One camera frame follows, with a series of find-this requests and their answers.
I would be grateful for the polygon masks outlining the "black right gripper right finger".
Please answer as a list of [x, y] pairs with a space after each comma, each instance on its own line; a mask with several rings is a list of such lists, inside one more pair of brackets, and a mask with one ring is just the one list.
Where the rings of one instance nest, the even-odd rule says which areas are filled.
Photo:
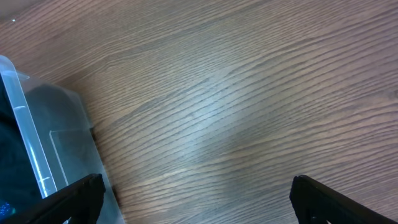
[[307, 175], [294, 177], [289, 199], [299, 224], [397, 224]]

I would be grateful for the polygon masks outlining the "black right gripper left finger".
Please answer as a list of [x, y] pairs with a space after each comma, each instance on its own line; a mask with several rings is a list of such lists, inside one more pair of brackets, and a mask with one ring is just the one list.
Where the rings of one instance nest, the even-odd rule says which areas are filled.
[[104, 203], [101, 174], [90, 174], [42, 199], [32, 208], [11, 215], [3, 224], [95, 224]]

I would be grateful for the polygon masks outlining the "black garment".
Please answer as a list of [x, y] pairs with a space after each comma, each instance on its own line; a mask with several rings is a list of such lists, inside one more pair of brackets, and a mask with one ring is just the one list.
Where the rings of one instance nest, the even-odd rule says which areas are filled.
[[22, 212], [42, 199], [4, 84], [1, 84], [1, 201]]

